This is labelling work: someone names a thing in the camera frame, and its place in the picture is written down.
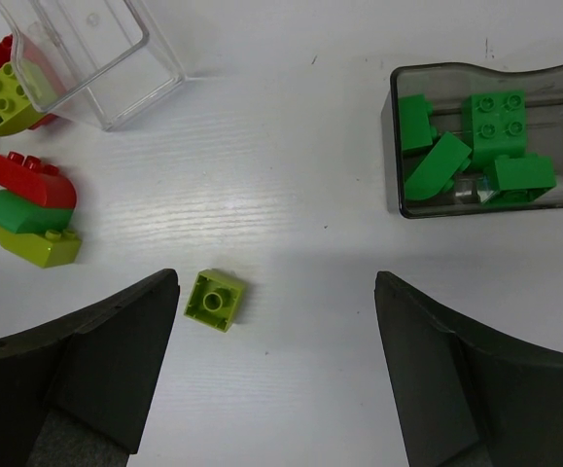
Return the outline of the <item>lime curved lego brick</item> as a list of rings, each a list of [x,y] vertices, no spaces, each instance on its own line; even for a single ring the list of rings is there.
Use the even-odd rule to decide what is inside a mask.
[[[75,231],[47,230],[44,233],[11,233],[0,227],[0,246],[39,268],[73,264],[82,240]]]

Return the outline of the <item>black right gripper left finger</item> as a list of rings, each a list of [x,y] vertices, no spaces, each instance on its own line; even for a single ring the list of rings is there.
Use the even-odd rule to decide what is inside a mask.
[[[0,338],[0,466],[124,466],[139,450],[180,296],[174,269]]]

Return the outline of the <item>green curved lego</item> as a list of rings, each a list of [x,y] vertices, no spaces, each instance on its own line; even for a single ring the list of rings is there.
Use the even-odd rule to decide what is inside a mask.
[[[47,208],[7,190],[0,190],[0,228],[13,234],[43,234],[69,226],[74,210]]]

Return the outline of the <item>red curved lego brick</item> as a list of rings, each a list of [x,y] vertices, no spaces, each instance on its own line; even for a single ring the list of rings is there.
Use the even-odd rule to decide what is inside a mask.
[[[18,152],[0,155],[0,186],[41,207],[74,209],[72,182],[52,164]]]

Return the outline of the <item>green curved lego brick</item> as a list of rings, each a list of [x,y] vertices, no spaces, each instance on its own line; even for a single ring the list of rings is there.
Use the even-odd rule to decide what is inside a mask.
[[[423,201],[451,189],[457,173],[471,164],[472,148],[451,132],[445,133],[405,179],[405,199]]]

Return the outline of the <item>dark grey translucent container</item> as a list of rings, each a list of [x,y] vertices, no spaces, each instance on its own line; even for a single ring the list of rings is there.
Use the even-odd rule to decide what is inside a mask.
[[[381,126],[408,219],[563,208],[563,64],[397,68]]]

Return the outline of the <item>green 2x2 lego brick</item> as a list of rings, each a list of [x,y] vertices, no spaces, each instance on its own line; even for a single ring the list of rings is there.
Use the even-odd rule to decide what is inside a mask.
[[[462,103],[462,138],[472,148],[469,170],[500,156],[523,156],[528,144],[523,90],[476,93]]]

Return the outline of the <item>green lego brick in bin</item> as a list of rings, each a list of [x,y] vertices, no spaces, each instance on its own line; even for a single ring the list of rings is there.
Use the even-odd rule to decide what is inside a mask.
[[[403,154],[414,155],[432,147],[439,132],[430,122],[434,108],[425,95],[400,98],[398,110]]]

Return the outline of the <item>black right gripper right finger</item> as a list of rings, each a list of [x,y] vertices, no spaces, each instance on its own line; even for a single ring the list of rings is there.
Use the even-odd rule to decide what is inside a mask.
[[[511,337],[392,272],[375,309],[411,466],[563,466],[563,353]]]

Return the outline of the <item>green square lego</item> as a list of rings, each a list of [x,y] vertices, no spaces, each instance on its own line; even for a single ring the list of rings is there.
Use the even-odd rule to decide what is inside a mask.
[[[553,161],[548,157],[529,154],[513,158],[500,156],[483,169],[491,190],[550,190],[556,186]]]

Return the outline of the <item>lime square lego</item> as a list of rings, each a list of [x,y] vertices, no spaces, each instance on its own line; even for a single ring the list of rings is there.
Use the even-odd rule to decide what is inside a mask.
[[[240,309],[247,284],[218,269],[198,273],[184,315],[226,333]]]

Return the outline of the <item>clear plastic container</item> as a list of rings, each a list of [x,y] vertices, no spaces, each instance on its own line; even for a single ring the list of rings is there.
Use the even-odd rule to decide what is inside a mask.
[[[151,1],[0,1],[15,74],[33,107],[105,131],[185,81]]]

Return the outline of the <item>small red lego brick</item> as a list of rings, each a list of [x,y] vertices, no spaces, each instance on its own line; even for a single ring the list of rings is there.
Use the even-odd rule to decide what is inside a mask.
[[[13,46],[13,35],[9,34],[5,36],[0,41],[0,68],[4,66],[5,63],[9,62],[11,59],[12,53],[12,46]],[[46,114],[41,120],[35,123],[33,126],[30,126],[29,130],[36,130],[42,126],[48,126],[52,122],[56,121],[58,116],[54,114]]]

